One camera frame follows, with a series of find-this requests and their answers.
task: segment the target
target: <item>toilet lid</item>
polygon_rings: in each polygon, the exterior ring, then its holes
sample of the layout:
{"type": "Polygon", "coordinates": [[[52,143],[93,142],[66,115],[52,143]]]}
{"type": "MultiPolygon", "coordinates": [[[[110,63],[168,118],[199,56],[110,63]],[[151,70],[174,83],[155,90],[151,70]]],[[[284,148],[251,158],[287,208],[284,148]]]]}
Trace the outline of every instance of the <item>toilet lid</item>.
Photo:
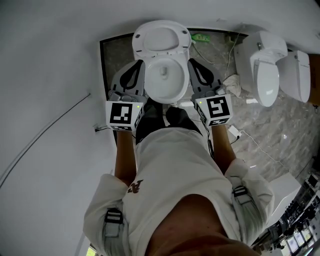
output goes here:
{"type": "Polygon", "coordinates": [[[191,45],[188,29],[169,20],[157,20],[140,26],[132,38],[134,53],[140,57],[175,55],[187,52],[191,45]]]}
{"type": "Polygon", "coordinates": [[[274,64],[256,60],[254,63],[255,97],[261,105],[270,107],[279,91],[279,72],[274,64]]]}

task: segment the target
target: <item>strap buckle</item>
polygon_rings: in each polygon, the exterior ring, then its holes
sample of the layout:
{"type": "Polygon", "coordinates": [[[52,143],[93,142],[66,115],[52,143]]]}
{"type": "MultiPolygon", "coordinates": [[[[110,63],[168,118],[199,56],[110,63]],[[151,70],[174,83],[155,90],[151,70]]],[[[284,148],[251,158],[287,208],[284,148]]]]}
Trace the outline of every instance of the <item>strap buckle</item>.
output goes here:
{"type": "Polygon", "coordinates": [[[247,194],[248,194],[248,190],[245,186],[238,186],[233,190],[233,195],[235,198],[239,196],[247,195],[247,194]]]}
{"type": "Polygon", "coordinates": [[[111,208],[106,212],[104,222],[122,224],[124,222],[124,217],[120,210],[117,208],[111,208]]]}

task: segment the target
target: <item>person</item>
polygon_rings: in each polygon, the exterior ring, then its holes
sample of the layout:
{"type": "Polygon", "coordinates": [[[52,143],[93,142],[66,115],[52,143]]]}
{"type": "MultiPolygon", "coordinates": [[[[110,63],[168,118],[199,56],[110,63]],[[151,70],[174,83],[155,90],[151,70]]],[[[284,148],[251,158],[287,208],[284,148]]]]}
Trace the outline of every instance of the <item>person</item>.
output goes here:
{"type": "Polygon", "coordinates": [[[274,203],[268,182],[250,176],[236,158],[225,125],[212,127],[213,160],[184,109],[170,107],[165,115],[168,127],[162,104],[149,98],[136,129],[136,154],[132,133],[117,131],[114,176],[101,177],[84,216],[85,235],[105,254],[107,208],[121,202],[132,256],[257,255],[241,242],[226,177],[241,177],[266,216],[264,225],[274,203]]]}

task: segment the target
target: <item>white cable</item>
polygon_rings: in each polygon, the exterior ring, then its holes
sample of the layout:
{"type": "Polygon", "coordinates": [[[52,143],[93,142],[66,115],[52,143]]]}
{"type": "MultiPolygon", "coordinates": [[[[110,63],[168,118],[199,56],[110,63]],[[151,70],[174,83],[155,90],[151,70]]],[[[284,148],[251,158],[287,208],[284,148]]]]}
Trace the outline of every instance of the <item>white cable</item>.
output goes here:
{"type": "Polygon", "coordinates": [[[238,41],[238,38],[239,38],[239,35],[240,35],[241,30],[242,30],[242,29],[240,29],[238,35],[236,36],[236,39],[235,39],[235,41],[234,41],[234,44],[233,44],[231,50],[229,51],[228,64],[226,65],[226,79],[228,78],[228,75],[229,75],[228,71],[229,71],[229,64],[230,64],[231,52],[232,52],[232,50],[234,49],[234,47],[235,47],[235,45],[236,45],[236,43],[237,43],[237,41],[238,41]]]}
{"type": "Polygon", "coordinates": [[[204,59],[206,62],[208,62],[208,63],[210,63],[210,64],[214,64],[214,62],[211,62],[211,61],[207,60],[207,59],[198,51],[198,49],[196,48],[194,42],[192,43],[192,45],[193,45],[193,48],[195,49],[195,51],[200,55],[200,57],[201,57],[202,59],[204,59]]]}
{"type": "Polygon", "coordinates": [[[282,165],[283,168],[289,169],[288,167],[285,167],[285,166],[282,164],[282,162],[280,162],[279,160],[275,160],[274,158],[272,158],[271,155],[269,155],[267,152],[265,152],[265,151],[259,146],[259,144],[256,143],[256,141],[254,140],[254,138],[253,138],[252,136],[250,136],[250,135],[249,135],[248,133],[246,133],[244,130],[241,130],[240,133],[241,133],[241,132],[243,132],[244,134],[246,134],[247,136],[249,136],[249,137],[253,140],[253,142],[258,146],[258,148],[259,148],[263,153],[265,153],[268,157],[270,157],[273,161],[278,162],[280,165],[282,165]]]}

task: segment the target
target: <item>toilet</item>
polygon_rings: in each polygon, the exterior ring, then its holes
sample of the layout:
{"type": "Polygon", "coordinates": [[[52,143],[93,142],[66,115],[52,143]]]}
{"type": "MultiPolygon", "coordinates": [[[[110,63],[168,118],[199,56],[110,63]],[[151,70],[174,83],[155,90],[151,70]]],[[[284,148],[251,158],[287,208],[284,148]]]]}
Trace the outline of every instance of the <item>toilet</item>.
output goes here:
{"type": "Polygon", "coordinates": [[[308,54],[296,50],[276,63],[281,90],[288,96],[307,102],[310,96],[310,64],[308,54]]]}
{"type": "Polygon", "coordinates": [[[188,29],[169,20],[148,22],[135,31],[134,59],[145,63],[144,89],[154,101],[170,104],[185,94],[191,42],[188,29]]]}
{"type": "Polygon", "coordinates": [[[265,107],[270,107],[277,98],[279,71],[276,62],[287,55],[286,42],[267,31],[253,33],[234,47],[241,87],[265,107]]]}

